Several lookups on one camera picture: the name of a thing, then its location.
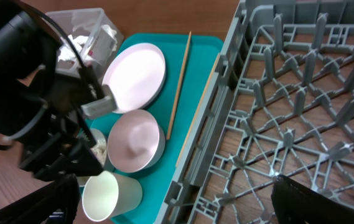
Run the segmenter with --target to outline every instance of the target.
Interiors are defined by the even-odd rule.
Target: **white cup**
[[[88,179],[82,200],[85,215],[100,222],[138,207],[142,187],[136,179],[103,171]]]

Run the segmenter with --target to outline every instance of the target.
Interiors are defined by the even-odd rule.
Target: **tray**
[[[119,50],[120,53],[129,46],[143,42],[154,44],[162,50],[166,64],[164,86],[157,98],[145,109],[156,118],[164,131],[167,131],[169,124],[187,37],[188,35],[135,34],[126,39]],[[163,156],[154,166],[134,174],[123,174],[137,179],[142,185],[144,195],[138,208],[112,218],[115,223],[153,223],[155,221],[208,75],[222,44],[222,41],[216,37],[192,36],[171,139],[166,142]],[[98,118],[92,122],[91,128],[99,129],[107,136],[120,116],[120,114],[112,113]]]
[[[354,210],[354,0],[241,0],[205,100],[156,223],[277,223],[278,174]]]

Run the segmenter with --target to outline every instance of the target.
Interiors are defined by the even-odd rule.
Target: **chopstick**
[[[166,137],[167,140],[169,140],[170,137],[171,137],[172,125],[174,124],[175,113],[177,112],[179,94],[180,94],[180,92],[181,92],[181,86],[182,86],[182,82],[183,82],[183,80],[184,80],[185,66],[186,66],[186,64],[187,64],[187,59],[188,59],[188,52],[189,52],[189,45],[190,45],[190,38],[191,38],[191,36],[192,36],[192,31],[189,32],[188,41],[187,41],[187,46],[186,46],[186,48],[185,48],[184,59],[183,59],[183,61],[182,61],[181,71],[180,71],[180,73],[179,73],[177,91],[175,92],[174,105],[172,106],[172,112],[171,112],[171,117],[170,117],[169,129],[167,130],[167,137]]]
[[[192,120],[192,122],[191,122],[191,124],[190,124],[189,130],[188,130],[188,133],[187,133],[187,136],[185,137],[185,141],[184,141],[184,144],[182,145],[182,149],[181,149],[181,152],[179,153],[179,156],[178,156],[178,159],[177,159],[177,163],[175,164],[175,167],[178,166],[179,160],[181,159],[182,153],[183,153],[183,151],[184,151],[184,149],[185,149],[185,145],[186,145],[186,143],[187,143],[187,141],[188,141],[188,137],[189,137],[190,131],[192,130],[192,126],[193,126],[193,124],[195,123],[197,113],[198,113],[198,111],[199,111],[200,105],[202,104],[203,98],[204,98],[204,96],[206,95],[206,91],[207,91],[208,84],[210,84],[210,80],[212,79],[212,76],[213,76],[215,67],[216,67],[217,62],[218,62],[219,59],[220,59],[220,54],[218,53],[218,55],[217,55],[217,57],[216,57],[216,59],[215,59],[215,61],[214,61],[214,64],[213,64],[213,68],[212,68],[212,70],[211,70],[211,72],[210,72],[210,75],[208,76],[206,85],[205,85],[205,87],[204,87],[204,90],[203,90],[203,93],[202,93],[202,97],[200,97],[199,104],[197,105],[195,115],[193,116],[193,120]]]

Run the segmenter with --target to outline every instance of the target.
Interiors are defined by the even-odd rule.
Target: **gray dish rack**
[[[296,180],[354,210],[345,196],[354,194],[352,40],[354,1],[241,0],[156,223],[277,223],[269,189],[278,174],[305,176]],[[257,77],[252,63],[261,64]],[[339,86],[329,89],[319,82],[325,77]],[[281,100],[291,111],[271,109]],[[326,144],[331,129],[345,137]],[[303,144],[309,140],[319,147]],[[257,209],[242,213],[250,204]]]

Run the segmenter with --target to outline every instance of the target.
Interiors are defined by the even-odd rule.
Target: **black object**
[[[80,107],[103,98],[103,90],[73,45],[79,74],[55,71],[62,42],[42,18],[71,44],[42,12],[19,0],[0,0],[0,133],[11,143],[23,143],[20,168],[37,179],[98,175],[103,169],[90,150],[96,141]],[[45,69],[29,86],[17,81],[41,64]],[[87,138],[76,138],[81,129]],[[0,145],[0,150],[9,146]]]
[[[73,223],[80,189],[76,176],[68,174],[30,195],[0,209],[0,223]]]
[[[280,224],[354,223],[354,211],[284,175],[276,177],[271,198]]]

